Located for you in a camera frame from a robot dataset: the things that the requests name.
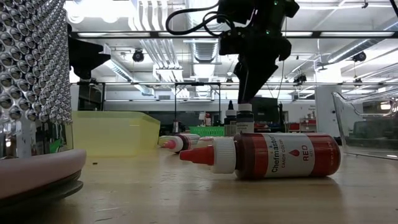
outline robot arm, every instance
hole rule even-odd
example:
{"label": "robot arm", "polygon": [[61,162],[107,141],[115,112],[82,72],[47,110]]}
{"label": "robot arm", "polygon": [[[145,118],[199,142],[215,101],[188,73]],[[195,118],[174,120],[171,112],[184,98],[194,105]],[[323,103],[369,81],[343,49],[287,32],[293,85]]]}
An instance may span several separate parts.
{"label": "robot arm", "polygon": [[[185,31],[174,31],[169,27],[171,19],[177,14],[207,11],[218,6],[217,12],[201,24]],[[239,78],[238,103],[249,102],[265,82],[278,69],[275,60],[290,56],[292,45],[282,35],[282,26],[286,17],[294,17],[299,10],[294,0],[219,0],[214,6],[202,9],[182,9],[171,13],[166,20],[166,29],[173,35],[185,35],[206,25],[213,19],[227,23],[230,30],[215,35],[220,42],[220,55],[238,54],[239,62],[234,73]],[[246,24],[235,27],[234,22]]]}

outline yellow plastic bin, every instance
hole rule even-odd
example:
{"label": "yellow plastic bin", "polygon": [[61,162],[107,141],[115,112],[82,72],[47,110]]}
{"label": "yellow plastic bin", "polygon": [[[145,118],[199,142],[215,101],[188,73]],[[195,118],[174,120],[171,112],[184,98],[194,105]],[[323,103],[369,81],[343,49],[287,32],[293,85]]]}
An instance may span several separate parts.
{"label": "yellow plastic bin", "polygon": [[141,112],[74,111],[73,147],[91,157],[135,156],[156,149],[160,121]]}

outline security camera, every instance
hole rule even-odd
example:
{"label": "security camera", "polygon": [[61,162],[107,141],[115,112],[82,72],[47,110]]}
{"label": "security camera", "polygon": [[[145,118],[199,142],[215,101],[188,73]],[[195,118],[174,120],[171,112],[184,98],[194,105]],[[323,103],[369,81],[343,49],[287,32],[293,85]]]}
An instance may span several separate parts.
{"label": "security camera", "polygon": [[132,60],[135,62],[142,62],[144,60],[144,54],[142,53],[142,49],[136,49],[136,51],[132,55]]}
{"label": "security camera", "polygon": [[352,58],[352,60],[354,62],[363,62],[366,60],[366,54],[364,52],[360,52],[357,55],[354,55],[354,57]]}

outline green crate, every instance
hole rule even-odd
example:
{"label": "green crate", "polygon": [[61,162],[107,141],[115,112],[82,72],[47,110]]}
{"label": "green crate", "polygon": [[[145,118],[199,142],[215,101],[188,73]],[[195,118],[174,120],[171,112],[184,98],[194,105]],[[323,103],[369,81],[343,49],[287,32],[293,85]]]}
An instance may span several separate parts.
{"label": "green crate", "polygon": [[200,137],[205,136],[224,136],[224,127],[189,127],[191,134]]}

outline clear plastic container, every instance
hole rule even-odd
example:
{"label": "clear plastic container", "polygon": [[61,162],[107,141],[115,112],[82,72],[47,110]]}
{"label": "clear plastic container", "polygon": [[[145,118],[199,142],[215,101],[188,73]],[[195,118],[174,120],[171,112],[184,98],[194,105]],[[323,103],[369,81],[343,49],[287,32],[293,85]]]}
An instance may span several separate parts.
{"label": "clear plastic container", "polygon": [[397,99],[398,89],[355,99],[333,93],[343,152],[398,159]]}

